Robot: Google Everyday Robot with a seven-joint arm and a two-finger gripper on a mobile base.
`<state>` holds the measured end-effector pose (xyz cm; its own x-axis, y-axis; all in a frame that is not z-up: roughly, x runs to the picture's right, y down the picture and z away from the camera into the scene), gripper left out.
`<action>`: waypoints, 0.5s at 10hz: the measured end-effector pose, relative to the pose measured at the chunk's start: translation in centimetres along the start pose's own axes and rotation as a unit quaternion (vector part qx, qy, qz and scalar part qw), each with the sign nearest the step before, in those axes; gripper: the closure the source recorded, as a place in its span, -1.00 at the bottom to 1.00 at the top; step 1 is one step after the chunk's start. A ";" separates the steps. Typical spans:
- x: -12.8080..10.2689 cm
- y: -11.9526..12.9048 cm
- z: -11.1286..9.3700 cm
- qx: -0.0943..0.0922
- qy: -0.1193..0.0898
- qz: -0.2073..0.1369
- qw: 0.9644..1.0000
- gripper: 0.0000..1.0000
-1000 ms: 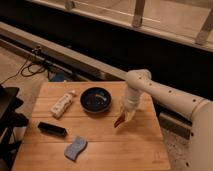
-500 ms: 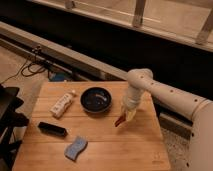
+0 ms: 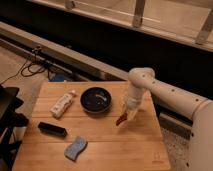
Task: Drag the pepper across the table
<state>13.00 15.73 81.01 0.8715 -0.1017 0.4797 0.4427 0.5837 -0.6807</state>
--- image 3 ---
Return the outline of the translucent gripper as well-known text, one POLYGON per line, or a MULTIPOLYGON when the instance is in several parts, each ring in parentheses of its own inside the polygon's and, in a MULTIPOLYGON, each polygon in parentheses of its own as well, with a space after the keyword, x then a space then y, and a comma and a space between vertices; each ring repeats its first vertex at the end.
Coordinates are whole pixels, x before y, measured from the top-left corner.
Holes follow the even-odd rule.
POLYGON ((121 118, 123 120, 131 121, 134 119, 138 112, 138 104, 136 103, 124 103, 122 108, 121 118))

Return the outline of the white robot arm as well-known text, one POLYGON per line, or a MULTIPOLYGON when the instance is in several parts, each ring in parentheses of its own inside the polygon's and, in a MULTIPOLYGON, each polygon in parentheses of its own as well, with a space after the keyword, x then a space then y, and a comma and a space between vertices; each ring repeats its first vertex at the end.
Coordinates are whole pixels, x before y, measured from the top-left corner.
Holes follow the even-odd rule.
POLYGON ((132 120, 148 90, 158 104, 193 122, 187 171, 213 171, 213 100, 172 86, 155 78, 152 68, 133 68, 120 119, 132 120))

